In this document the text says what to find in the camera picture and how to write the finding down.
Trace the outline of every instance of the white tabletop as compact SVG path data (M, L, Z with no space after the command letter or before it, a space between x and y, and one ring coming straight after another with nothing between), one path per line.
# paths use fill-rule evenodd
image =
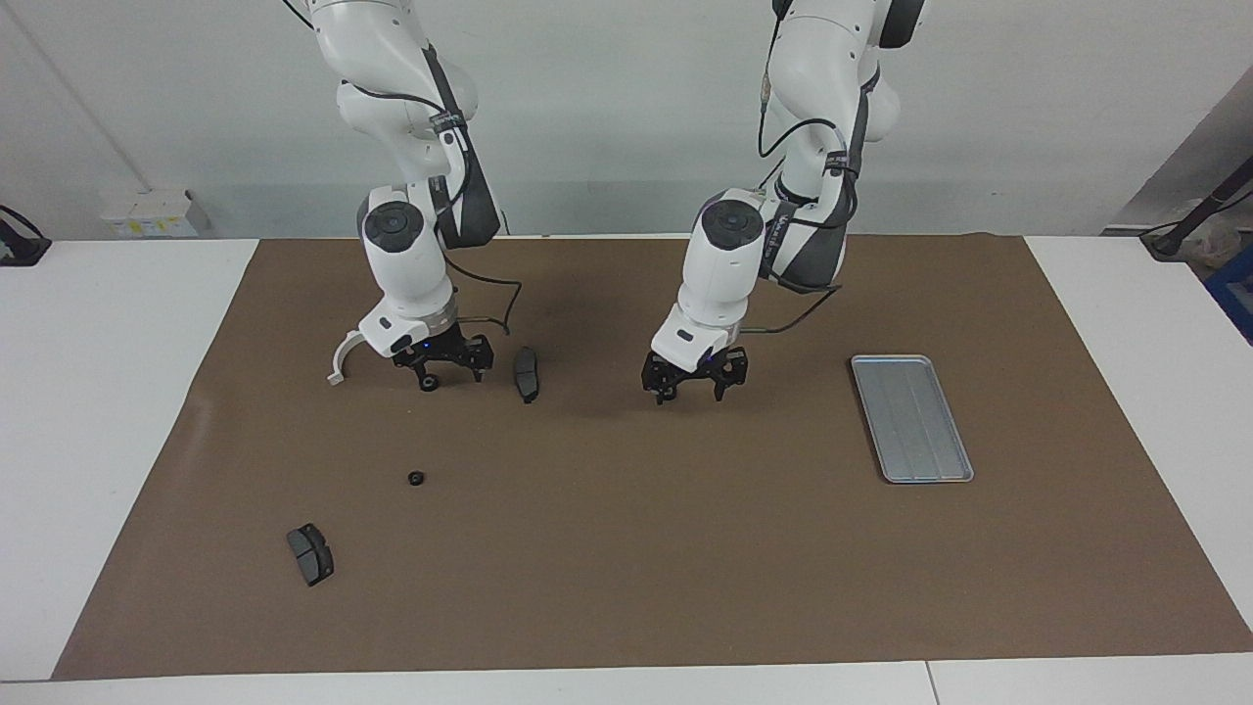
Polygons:
M1131 427L1253 620L1253 348L1136 240L1031 238ZM0 680L46 679L254 240L61 242L0 269ZM4 702L1248 702L1253 655L0 685Z

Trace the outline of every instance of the brown mat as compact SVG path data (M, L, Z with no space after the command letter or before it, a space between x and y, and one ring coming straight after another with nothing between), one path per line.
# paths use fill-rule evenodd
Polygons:
M828 308L746 337L747 387L658 409L639 371L683 248L459 253L526 291L487 382L427 396L367 348L323 382L377 294L356 242L261 244L55 677L1253 649L1021 240L856 238ZM804 303L762 286L749 319ZM935 361L974 483L880 480L860 352ZM313 589L283 538L309 521L337 571Z

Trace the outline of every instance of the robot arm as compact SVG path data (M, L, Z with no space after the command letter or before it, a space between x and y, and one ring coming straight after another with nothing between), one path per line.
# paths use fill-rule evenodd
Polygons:
M712 379L717 399L743 384L747 354L729 346L758 277L797 292L833 288L881 81L876 46L907 43L922 6L923 0L776 0L779 25L767 85L778 116L798 126L789 129L773 194L733 188L697 218L678 299L644 364L644 389L658 404L674 399L689 379ZM885 114L873 136L898 113L895 91L885 90L878 103Z
M387 147L406 179L373 189L357 215L383 293L361 319L360 337L413 369L424 391L439 386L425 368L432 361L480 379L491 368L491 346L484 336L461 334L444 260L444 249L486 244L501 229L467 130L474 85L440 61L411 0L307 1L322 56L342 79L341 115ZM336 359L343 356L341 349Z

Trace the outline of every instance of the white robotic arm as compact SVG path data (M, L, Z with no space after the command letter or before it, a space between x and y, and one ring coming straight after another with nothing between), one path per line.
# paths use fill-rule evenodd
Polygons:
M763 88L791 124L773 193L733 188L705 203L683 264L683 284L653 336L644 389L658 404L678 384L710 379L714 397L743 384L748 358L732 348L758 277L797 292L829 292L856 210L861 148L900 113L882 84L878 48L903 46L925 0L774 0L776 41ZM872 106L882 114L872 119Z
M307 0L327 64L342 78L343 119L382 143L406 183L373 189L357 213L358 234L382 299L336 351L332 383L356 342L439 387L426 363L492 367L485 336L457 323L444 249L486 244L500 229L491 189L470 140L477 106L466 74L440 61L410 0Z

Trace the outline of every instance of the gray plastic tray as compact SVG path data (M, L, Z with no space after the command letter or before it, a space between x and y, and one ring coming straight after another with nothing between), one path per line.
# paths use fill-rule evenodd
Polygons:
M974 480L931 361L923 356L857 356L852 368L888 482Z

